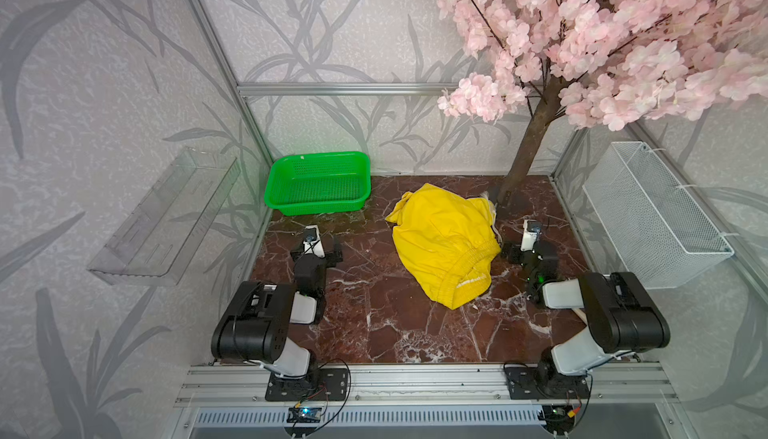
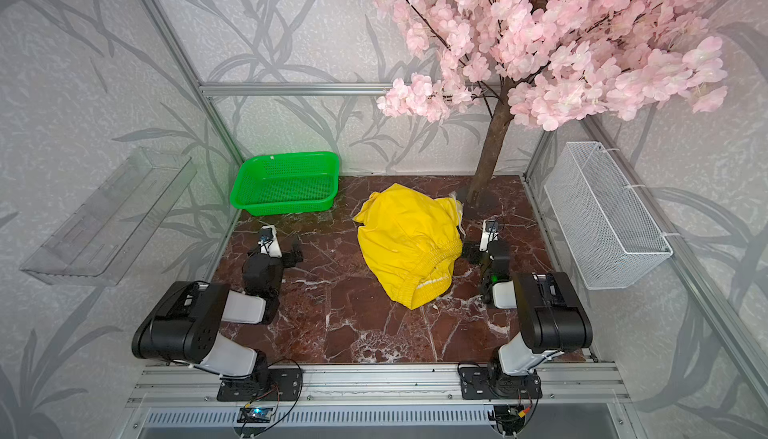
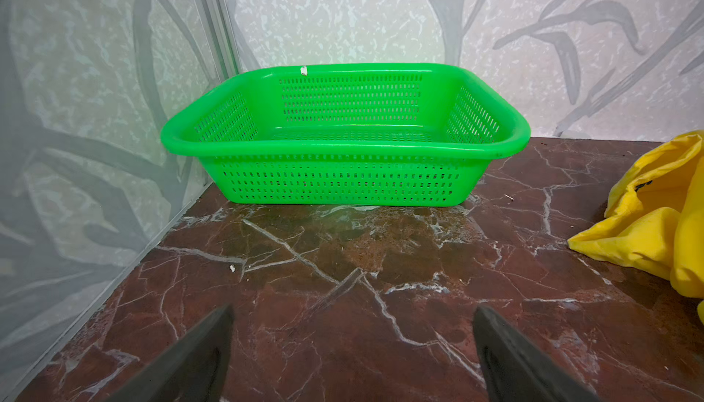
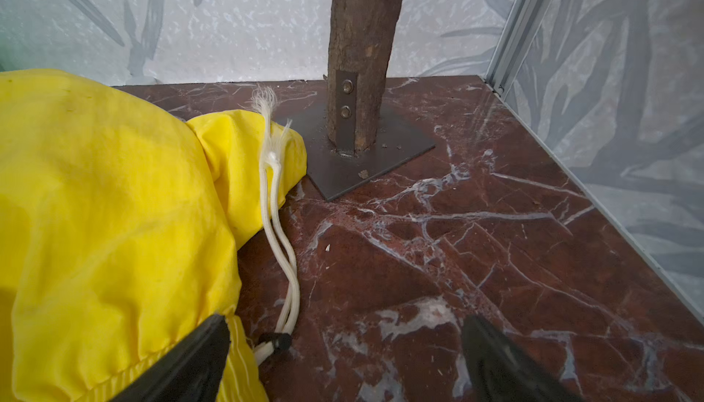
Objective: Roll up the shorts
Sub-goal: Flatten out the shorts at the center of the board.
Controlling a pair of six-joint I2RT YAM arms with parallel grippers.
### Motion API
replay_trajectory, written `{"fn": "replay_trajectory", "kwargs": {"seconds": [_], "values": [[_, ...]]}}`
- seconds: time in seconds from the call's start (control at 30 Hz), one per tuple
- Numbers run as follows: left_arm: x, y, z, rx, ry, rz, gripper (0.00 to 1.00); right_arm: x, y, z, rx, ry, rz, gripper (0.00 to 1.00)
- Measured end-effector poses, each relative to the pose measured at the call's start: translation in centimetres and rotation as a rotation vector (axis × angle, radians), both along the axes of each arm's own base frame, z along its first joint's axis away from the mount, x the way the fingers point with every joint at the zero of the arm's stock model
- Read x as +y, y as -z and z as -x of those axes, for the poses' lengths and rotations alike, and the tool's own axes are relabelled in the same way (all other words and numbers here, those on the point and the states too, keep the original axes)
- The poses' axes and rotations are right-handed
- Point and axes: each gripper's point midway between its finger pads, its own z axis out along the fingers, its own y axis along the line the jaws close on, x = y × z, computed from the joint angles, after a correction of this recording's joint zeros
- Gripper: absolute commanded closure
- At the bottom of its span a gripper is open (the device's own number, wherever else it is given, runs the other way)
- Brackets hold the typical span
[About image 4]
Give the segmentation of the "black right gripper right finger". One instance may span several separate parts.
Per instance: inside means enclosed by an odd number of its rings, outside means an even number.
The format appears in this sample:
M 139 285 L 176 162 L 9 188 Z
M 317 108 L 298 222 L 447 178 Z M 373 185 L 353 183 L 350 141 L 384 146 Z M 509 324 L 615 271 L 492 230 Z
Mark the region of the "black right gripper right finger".
M 465 317 L 461 341 L 479 401 L 581 400 L 480 315 Z

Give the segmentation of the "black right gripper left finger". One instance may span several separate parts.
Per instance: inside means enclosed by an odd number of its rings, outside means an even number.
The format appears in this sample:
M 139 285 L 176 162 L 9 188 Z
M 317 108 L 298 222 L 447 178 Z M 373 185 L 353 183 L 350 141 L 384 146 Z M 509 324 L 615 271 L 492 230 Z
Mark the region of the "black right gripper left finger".
M 177 343 L 115 401 L 214 401 L 224 374 L 230 333 L 214 314 Z

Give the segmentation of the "yellow shorts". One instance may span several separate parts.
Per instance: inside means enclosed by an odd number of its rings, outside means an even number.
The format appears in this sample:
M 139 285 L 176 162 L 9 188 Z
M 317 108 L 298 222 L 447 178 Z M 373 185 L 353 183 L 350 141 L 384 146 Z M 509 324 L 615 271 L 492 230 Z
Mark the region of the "yellow shorts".
M 220 401 L 264 401 L 238 250 L 306 173 L 276 95 L 182 121 L 61 70 L 1 76 L 1 398 L 108 401 L 207 318 Z

